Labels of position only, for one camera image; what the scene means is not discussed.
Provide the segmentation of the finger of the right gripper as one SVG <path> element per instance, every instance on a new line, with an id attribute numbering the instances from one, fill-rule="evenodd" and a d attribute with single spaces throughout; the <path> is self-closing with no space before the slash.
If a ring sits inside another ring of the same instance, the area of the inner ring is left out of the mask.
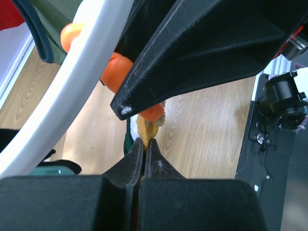
<path id="1" fill-rule="evenodd" d="M 252 77 L 307 19 L 305 0 L 135 0 L 116 47 L 134 65 L 111 108 L 125 120 L 173 96 Z"/>

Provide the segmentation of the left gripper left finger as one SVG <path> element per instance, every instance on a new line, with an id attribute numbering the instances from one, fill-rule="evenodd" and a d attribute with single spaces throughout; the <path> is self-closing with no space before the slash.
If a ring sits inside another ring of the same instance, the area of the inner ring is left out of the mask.
<path id="1" fill-rule="evenodd" d="M 136 231 L 143 143 L 102 175 L 19 176 L 0 182 L 3 231 Z"/>

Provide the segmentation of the dark green sock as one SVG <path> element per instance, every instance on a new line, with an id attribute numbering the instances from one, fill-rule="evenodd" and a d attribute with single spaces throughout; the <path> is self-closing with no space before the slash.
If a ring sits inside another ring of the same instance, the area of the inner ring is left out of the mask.
<path id="1" fill-rule="evenodd" d="M 56 160 L 39 163 L 30 176 L 78 175 L 82 171 L 79 164 L 70 160 Z"/>

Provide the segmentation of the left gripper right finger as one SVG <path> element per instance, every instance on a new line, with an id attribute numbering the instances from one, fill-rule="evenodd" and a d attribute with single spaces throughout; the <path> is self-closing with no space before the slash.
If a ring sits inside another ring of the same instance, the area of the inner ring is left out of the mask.
<path id="1" fill-rule="evenodd" d="M 265 231 L 256 193 L 240 180 L 186 179 L 147 147 L 139 193 L 141 231 Z"/>

